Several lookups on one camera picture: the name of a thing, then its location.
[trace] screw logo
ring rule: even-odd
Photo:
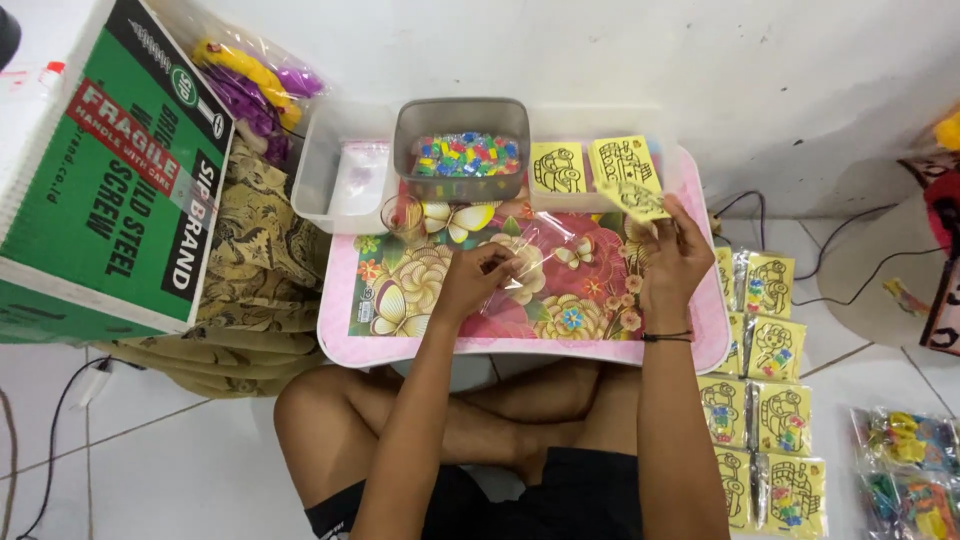
[[[170,81],[174,85],[174,92],[177,93],[177,97],[184,105],[197,107],[200,95],[197,93],[197,87],[194,85],[193,77],[190,77],[189,71],[179,65],[173,66],[170,70]]]

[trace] floral table mat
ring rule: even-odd
[[[708,233],[693,159],[681,151],[678,195]],[[430,243],[406,248],[389,234],[334,237],[324,284],[319,336],[327,355],[351,367],[413,357],[443,285],[453,250],[488,242],[512,245],[531,223],[524,187],[512,201],[424,205]],[[492,317],[471,315],[460,328],[458,353],[531,353],[640,363],[644,328],[637,306],[647,254],[648,224],[622,213],[554,214],[577,234],[571,245],[528,245],[519,255],[542,261]],[[730,329],[720,283],[707,275],[690,304],[694,362],[706,371],[722,361]]]

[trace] clear plastic container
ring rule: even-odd
[[[580,142],[588,193],[551,193],[530,186],[534,211],[602,213],[621,211],[610,199],[596,192],[587,148],[598,138],[643,135],[664,193],[683,185],[677,156],[677,138],[663,110],[655,107],[547,106],[532,107],[530,136],[534,142]]]
[[[393,110],[336,100],[316,105],[300,154],[291,206],[327,233],[385,233],[380,207],[398,191],[390,155]]]
[[[426,135],[479,132],[516,139],[519,169],[489,177],[431,177],[412,173],[414,142]],[[464,97],[421,99],[400,109],[394,133],[394,169],[422,201],[482,203],[513,199],[530,165],[530,122],[515,99]]]

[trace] leg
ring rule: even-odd
[[[367,476],[397,389],[395,381],[323,366],[283,390],[274,409],[276,435],[305,507]],[[569,444],[579,428],[518,424],[451,398],[441,460],[499,465],[536,482],[545,449]]]
[[[582,420],[593,401],[600,364],[563,358],[494,386],[463,392],[457,398],[525,424]]]
[[[575,448],[636,455],[636,406],[642,374],[635,366],[603,367],[593,407]]]

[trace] gray plastic container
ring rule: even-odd
[[[488,133],[515,138],[519,169],[488,177],[422,176],[414,169],[418,138],[433,134]],[[411,195],[422,201],[481,203],[513,199],[530,165],[530,119],[516,99],[451,97],[411,101],[400,109],[394,133],[394,169]]]

